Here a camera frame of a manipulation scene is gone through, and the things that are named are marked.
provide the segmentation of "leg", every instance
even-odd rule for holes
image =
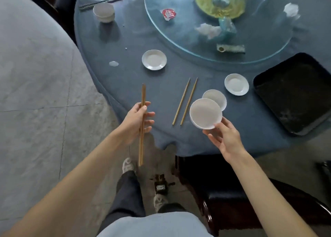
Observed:
[[[130,158],[123,163],[123,174],[116,186],[115,199],[108,215],[101,223],[98,234],[114,221],[127,216],[146,216],[140,184]]]
[[[155,211],[159,214],[170,212],[187,212],[187,210],[179,203],[168,203],[166,196],[156,194],[154,197]]]

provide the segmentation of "round table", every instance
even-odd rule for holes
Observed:
[[[277,118],[254,93],[253,78],[298,52],[312,55],[328,71],[331,70],[331,0],[292,0],[299,5],[300,21],[294,27],[293,37],[278,54],[258,63],[232,64],[212,62],[190,55],[165,39],[149,19],[144,0],[122,0],[114,3],[115,21],[103,24],[93,11],[80,11],[77,0],[74,27],[77,46],[91,74],[92,80],[119,121],[128,110],[141,100],[141,86],[146,83],[146,100],[155,111],[155,125],[151,133],[155,145],[165,149],[174,143],[181,157],[219,153],[202,131],[186,115],[180,126],[185,105],[193,83],[198,77],[192,101],[201,98],[209,89],[225,94],[227,107],[223,115],[238,129],[246,150],[254,157],[289,147],[315,137],[331,126],[330,119],[306,136],[290,135]],[[151,49],[163,51],[168,62],[160,71],[144,68],[141,57]],[[110,61],[119,63],[109,66]],[[224,87],[229,73],[246,77],[250,90],[244,96],[234,96]],[[175,113],[188,79],[191,84],[184,99],[177,122],[172,126]]]

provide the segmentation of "dining table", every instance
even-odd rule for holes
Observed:
[[[223,116],[240,132],[244,147],[253,157],[303,143],[330,128],[328,118],[307,135],[290,134],[255,93],[253,79],[300,52],[311,55],[331,72],[331,0],[254,0],[257,4],[250,0],[250,5],[247,0],[246,12],[233,20],[238,36],[242,35],[247,44],[246,54],[241,56],[221,54],[212,47],[212,39],[198,34],[196,28],[201,23],[216,22],[201,12],[195,0],[116,1],[112,3],[115,20],[111,23],[99,22],[92,8],[80,10],[79,6],[88,1],[76,2],[74,30],[93,83],[119,122],[141,101],[142,84],[146,84],[146,101],[151,102],[148,110],[155,112],[151,134],[156,147],[165,149],[175,144],[180,157],[219,153],[192,124],[189,111],[180,125],[196,78],[191,104],[209,89],[221,91],[227,99]],[[299,6],[299,16],[291,21],[283,12],[287,3]],[[169,21],[162,14],[167,8],[176,12]],[[278,27],[268,26],[273,21]],[[142,56],[148,50],[166,55],[163,69],[144,67]],[[111,61],[118,66],[111,66]],[[226,90],[224,80],[231,73],[248,80],[248,93],[235,96]],[[189,78],[177,121],[172,125]]]

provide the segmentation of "black tray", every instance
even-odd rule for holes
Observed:
[[[298,53],[257,75],[256,93],[290,133],[306,135],[331,115],[331,75]]]

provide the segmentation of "person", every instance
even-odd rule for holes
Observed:
[[[134,141],[143,118],[155,115],[154,112],[147,112],[148,105],[150,102],[141,108],[140,103],[135,104],[122,124],[3,237],[66,235],[82,209],[92,201],[116,151]],[[153,124],[153,120],[146,120],[144,132],[149,132]],[[204,130],[203,133],[232,166],[268,237],[317,236],[245,150],[239,132],[229,120],[223,118],[215,129]],[[101,224],[98,237],[211,236],[195,215],[180,204],[169,204],[160,195],[154,198],[157,214],[146,216],[133,161],[126,159],[122,169],[117,195]]]

